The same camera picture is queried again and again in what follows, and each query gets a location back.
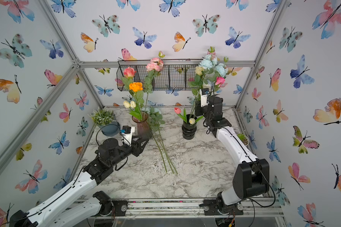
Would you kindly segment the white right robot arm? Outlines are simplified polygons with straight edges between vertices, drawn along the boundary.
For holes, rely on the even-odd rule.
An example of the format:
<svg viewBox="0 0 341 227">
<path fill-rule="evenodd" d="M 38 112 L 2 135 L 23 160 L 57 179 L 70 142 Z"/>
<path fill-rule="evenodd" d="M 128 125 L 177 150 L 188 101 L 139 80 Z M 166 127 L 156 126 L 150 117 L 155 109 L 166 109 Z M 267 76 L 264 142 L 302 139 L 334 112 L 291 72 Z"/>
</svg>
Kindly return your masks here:
<svg viewBox="0 0 341 227">
<path fill-rule="evenodd" d="M 205 118 L 204 126 L 226 148 L 235 164 L 231 188 L 220 192 L 216 207 L 222 213 L 245 199 L 259 196 L 270 190 L 270 166 L 259 159 L 237 136 L 231 123 L 223 117 L 223 99 L 201 95 L 200 106 Z"/>
</svg>

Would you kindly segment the light blue flower bunch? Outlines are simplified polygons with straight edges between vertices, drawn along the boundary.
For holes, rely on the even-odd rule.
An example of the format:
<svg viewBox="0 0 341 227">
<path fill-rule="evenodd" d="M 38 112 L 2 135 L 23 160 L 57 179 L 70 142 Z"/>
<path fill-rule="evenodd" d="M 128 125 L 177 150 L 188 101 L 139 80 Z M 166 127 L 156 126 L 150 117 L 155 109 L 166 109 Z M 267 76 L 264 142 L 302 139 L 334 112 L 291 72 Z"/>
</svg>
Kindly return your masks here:
<svg viewBox="0 0 341 227">
<path fill-rule="evenodd" d="M 213 46 L 209 47 L 207 54 L 202 58 L 198 66 L 203 67 L 205 70 L 203 75 L 216 73 L 221 77 L 226 77 L 229 74 L 229 69 L 225 62 L 228 62 L 228 58 L 224 58 L 224 62 L 219 62 L 219 58 L 216 55 L 216 50 Z"/>
</svg>

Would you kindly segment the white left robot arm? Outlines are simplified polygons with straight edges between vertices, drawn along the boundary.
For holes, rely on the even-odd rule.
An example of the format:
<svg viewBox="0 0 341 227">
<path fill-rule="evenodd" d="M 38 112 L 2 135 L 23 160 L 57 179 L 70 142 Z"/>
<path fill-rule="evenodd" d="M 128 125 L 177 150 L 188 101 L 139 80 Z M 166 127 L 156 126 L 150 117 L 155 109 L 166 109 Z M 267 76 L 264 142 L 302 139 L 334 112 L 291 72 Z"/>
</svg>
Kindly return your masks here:
<svg viewBox="0 0 341 227">
<path fill-rule="evenodd" d="M 114 216 L 116 212 L 112 199 L 103 191 L 96 192 L 92 198 L 70 206 L 82 195 L 102 183 L 115 170 L 117 164 L 130 155 L 138 157 L 149 140 L 135 136 L 130 144 L 119 146 L 116 139 L 105 140 L 97 150 L 96 158 L 86 165 L 64 188 L 49 199 L 30 209 L 14 213 L 8 224 L 11 227 L 73 227 L 96 215 Z"/>
</svg>

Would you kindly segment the light blue flower stem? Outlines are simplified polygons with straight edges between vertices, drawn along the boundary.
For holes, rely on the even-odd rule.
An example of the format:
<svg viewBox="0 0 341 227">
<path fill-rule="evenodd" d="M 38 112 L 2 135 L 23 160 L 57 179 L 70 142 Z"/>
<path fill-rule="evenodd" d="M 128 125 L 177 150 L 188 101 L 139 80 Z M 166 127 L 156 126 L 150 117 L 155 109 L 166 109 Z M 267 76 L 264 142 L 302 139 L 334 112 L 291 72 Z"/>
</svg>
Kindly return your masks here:
<svg viewBox="0 0 341 227">
<path fill-rule="evenodd" d="M 166 162 L 165 162 L 166 161 L 165 149 L 164 149 L 164 145 L 163 145 L 163 142 L 161 139 L 161 133 L 160 133 L 161 125 L 164 124 L 162 113 L 158 108 L 155 108 L 155 107 L 145 107 L 144 112 L 148 114 L 147 123 L 150 126 L 150 129 L 152 131 L 151 132 L 152 138 L 154 139 L 158 147 L 158 150 L 160 151 L 164 169 L 166 172 L 168 172 Z"/>
<path fill-rule="evenodd" d="M 160 129 L 160 133 L 161 133 L 161 139 L 162 139 L 162 142 L 163 142 L 163 145 L 164 145 L 164 149 L 165 149 L 165 157 L 166 157 L 166 166 L 167 166 L 167 170 L 168 171 L 171 171 L 173 174 L 177 175 L 178 174 L 178 171 L 173 163 L 173 161 L 171 160 L 169 154 L 168 154 L 168 150 L 165 146 L 165 143 L 164 143 L 164 137 L 162 135 L 162 129 L 163 129 L 163 126 L 165 125 L 165 121 L 164 121 L 164 124 L 161 125 L 161 129 Z"/>
</svg>

